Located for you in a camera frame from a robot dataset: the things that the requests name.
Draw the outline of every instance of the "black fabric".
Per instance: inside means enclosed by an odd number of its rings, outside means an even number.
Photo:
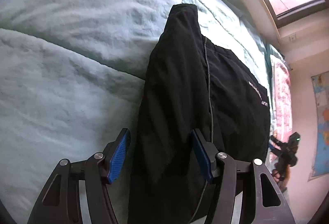
[[[195,5],[174,5],[146,72],[129,224],[186,224],[196,209],[204,180],[189,133],[199,128],[211,140],[207,60],[215,146],[236,160],[266,158],[266,89],[232,51],[201,34]],[[213,186],[208,185],[195,219],[207,214],[212,194]]]

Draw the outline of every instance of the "beige wall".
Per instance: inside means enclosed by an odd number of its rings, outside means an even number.
[[[329,50],[290,64],[292,127],[301,134],[298,163],[291,168],[288,194],[296,219],[309,220],[329,190],[329,174],[308,181],[317,140],[317,116],[311,76],[329,71]]]

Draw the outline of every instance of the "bed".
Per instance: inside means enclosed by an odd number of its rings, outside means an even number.
[[[18,224],[60,159],[88,158],[123,127],[132,147],[109,194],[127,222],[148,59],[179,3],[197,5],[202,34],[231,49],[270,96],[270,56],[283,59],[241,0],[0,0],[0,199]]]

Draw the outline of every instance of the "blue gripper pad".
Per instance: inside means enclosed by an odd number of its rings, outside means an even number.
[[[126,133],[123,135],[121,141],[119,142],[113,157],[110,160],[110,171],[107,176],[108,181],[112,184],[118,177],[123,166],[123,162],[126,158],[128,148],[131,141],[130,131],[127,129]]]
[[[211,163],[208,157],[208,154],[203,147],[198,135],[196,134],[196,130],[191,131],[192,136],[192,147],[198,161],[201,174],[203,178],[208,181],[209,183],[213,182],[213,175],[211,173]]]

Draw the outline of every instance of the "map on wall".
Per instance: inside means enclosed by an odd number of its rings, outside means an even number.
[[[317,144],[310,179],[329,173],[329,71],[312,77],[317,111]]]

